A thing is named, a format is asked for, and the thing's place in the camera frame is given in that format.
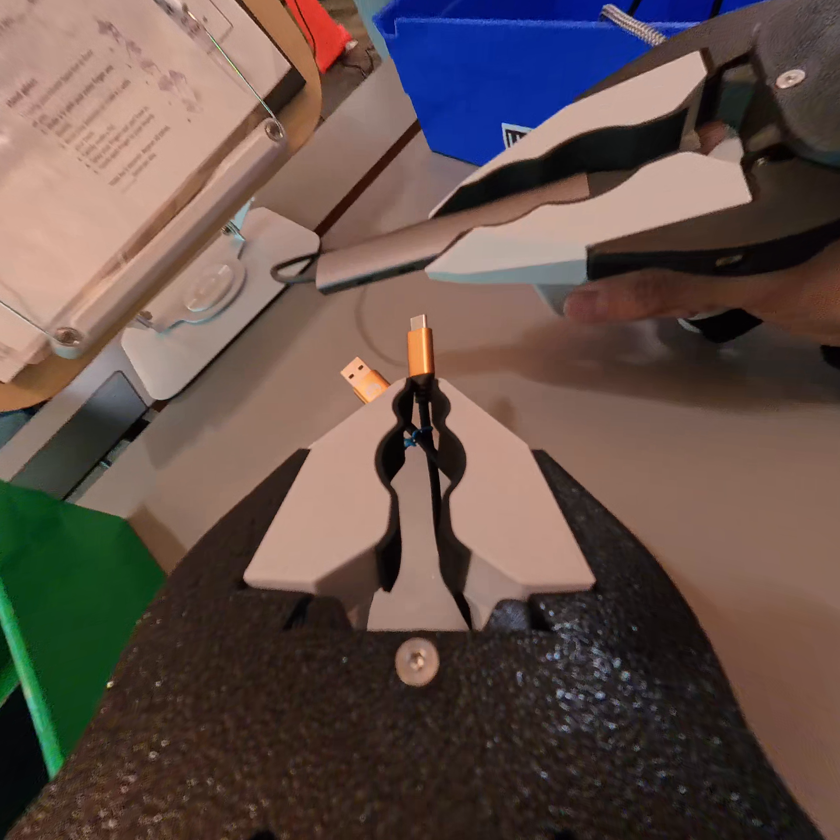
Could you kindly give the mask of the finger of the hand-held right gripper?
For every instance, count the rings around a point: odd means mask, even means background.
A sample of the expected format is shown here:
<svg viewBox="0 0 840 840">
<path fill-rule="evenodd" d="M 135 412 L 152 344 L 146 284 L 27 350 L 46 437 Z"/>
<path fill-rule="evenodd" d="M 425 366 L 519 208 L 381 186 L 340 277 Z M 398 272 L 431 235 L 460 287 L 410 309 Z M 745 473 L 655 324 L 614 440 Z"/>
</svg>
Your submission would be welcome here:
<svg viewBox="0 0 840 840">
<path fill-rule="evenodd" d="M 432 280 L 474 285 L 578 286 L 588 249 L 752 201 L 740 163 L 679 152 L 648 163 L 586 201 L 544 204 L 470 230 L 429 264 Z"/>
<path fill-rule="evenodd" d="M 694 51 L 574 101 L 474 171 L 430 218 L 687 151 L 709 74 L 707 58 Z"/>
</svg>

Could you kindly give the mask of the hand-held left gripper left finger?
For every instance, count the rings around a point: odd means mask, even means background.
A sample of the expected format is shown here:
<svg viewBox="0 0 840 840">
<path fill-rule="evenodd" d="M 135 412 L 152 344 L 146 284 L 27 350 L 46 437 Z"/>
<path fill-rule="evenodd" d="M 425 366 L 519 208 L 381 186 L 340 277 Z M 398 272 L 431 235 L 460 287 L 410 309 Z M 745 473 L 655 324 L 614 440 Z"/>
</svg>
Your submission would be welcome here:
<svg viewBox="0 0 840 840">
<path fill-rule="evenodd" d="M 309 447 L 245 571 L 248 587 L 331 597 L 353 627 L 367 626 L 375 594 L 400 570 L 392 482 L 412 415 L 413 388 L 400 380 Z"/>
</svg>

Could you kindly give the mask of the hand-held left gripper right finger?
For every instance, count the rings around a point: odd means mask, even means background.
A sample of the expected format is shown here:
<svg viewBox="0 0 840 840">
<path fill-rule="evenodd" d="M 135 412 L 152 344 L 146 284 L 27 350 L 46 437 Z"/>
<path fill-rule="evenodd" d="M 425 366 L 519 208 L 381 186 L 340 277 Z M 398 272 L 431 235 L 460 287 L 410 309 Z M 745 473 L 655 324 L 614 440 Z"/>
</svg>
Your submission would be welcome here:
<svg viewBox="0 0 840 840">
<path fill-rule="evenodd" d="M 446 380 L 430 413 L 448 485 L 436 530 L 440 570 L 472 628 L 500 602 L 589 591 L 595 575 L 537 454 Z"/>
</svg>

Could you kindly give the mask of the large blue plastic bin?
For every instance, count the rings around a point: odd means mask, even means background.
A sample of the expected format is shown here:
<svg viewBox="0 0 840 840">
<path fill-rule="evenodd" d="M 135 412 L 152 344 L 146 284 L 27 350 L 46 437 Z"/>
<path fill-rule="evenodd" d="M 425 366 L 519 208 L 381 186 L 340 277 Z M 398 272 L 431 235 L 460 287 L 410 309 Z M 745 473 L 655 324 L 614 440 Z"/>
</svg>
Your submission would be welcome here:
<svg viewBox="0 0 840 840">
<path fill-rule="evenodd" d="M 484 165 L 649 46 L 607 1 L 394 1 L 373 16 L 429 148 Z"/>
</svg>

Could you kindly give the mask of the grey usb hub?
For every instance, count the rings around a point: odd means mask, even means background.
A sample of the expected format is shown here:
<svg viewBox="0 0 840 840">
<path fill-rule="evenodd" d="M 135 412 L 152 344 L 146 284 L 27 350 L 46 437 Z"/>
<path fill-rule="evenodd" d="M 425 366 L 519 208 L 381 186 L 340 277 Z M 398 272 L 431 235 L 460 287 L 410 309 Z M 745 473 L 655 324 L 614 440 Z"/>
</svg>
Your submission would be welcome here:
<svg viewBox="0 0 840 840">
<path fill-rule="evenodd" d="M 321 294 L 331 295 L 425 270 L 474 228 L 505 224 L 544 204 L 570 203 L 589 195 L 587 175 L 571 175 L 452 213 L 437 213 L 352 246 L 281 261 L 269 274 L 277 283 L 312 284 Z"/>
</svg>

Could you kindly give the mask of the green plastic bin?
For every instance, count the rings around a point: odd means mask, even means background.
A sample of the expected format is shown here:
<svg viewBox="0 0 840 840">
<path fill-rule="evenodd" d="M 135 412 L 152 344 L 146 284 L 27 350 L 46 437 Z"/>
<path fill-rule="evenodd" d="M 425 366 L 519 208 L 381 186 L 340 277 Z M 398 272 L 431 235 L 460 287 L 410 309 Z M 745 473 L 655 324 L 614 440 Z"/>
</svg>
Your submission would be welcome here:
<svg viewBox="0 0 840 840">
<path fill-rule="evenodd" d="M 49 779 L 164 581 L 126 520 L 2 482 L 2 703 L 22 690 Z"/>
</svg>

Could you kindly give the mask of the person's right hand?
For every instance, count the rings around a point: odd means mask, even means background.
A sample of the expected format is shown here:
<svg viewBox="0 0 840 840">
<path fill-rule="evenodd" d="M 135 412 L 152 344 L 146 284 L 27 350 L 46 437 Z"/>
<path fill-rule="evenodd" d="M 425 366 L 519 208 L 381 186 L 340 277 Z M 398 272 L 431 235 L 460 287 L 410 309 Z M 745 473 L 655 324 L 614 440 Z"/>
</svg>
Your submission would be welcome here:
<svg viewBox="0 0 840 840">
<path fill-rule="evenodd" d="M 794 336 L 838 347 L 838 261 L 825 251 L 800 266 L 741 278 L 643 269 L 588 282 L 565 299 L 563 315 L 585 323 L 688 319 L 742 310 Z"/>
</svg>

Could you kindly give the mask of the black table grommet cover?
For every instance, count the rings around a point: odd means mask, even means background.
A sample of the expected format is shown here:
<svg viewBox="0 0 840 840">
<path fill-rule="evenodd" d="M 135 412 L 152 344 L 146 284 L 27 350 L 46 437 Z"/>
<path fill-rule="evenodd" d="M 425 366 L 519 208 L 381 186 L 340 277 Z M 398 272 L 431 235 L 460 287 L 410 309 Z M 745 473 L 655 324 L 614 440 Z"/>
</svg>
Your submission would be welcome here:
<svg viewBox="0 0 840 840">
<path fill-rule="evenodd" d="M 113 372 L 7 482 L 63 501 L 73 498 L 145 429 L 149 409 L 128 376 Z"/>
</svg>

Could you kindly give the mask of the instruction sheet on stand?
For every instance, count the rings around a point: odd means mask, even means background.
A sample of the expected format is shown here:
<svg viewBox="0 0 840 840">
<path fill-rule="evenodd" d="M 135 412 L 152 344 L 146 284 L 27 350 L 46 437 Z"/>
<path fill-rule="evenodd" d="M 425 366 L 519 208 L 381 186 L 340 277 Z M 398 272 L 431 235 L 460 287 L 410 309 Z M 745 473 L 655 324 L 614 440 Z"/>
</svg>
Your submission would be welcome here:
<svg viewBox="0 0 840 840">
<path fill-rule="evenodd" d="M 117 333 L 170 396 L 319 237 L 262 186 L 320 83 L 279 2 L 2 2 L 2 413 L 47 402 Z"/>
</svg>

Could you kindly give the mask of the orange cone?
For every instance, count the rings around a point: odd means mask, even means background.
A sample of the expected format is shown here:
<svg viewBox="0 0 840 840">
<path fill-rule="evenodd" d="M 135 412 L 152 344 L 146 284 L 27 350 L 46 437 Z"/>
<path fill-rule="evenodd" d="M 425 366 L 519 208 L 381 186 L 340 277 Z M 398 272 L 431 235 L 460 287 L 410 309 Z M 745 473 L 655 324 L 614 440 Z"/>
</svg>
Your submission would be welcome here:
<svg viewBox="0 0 840 840">
<path fill-rule="evenodd" d="M 325 74 L 355 44 L 350 32 L 320 1 L 284 1 L 310 47 L 319 72 Z"/>
</svg>

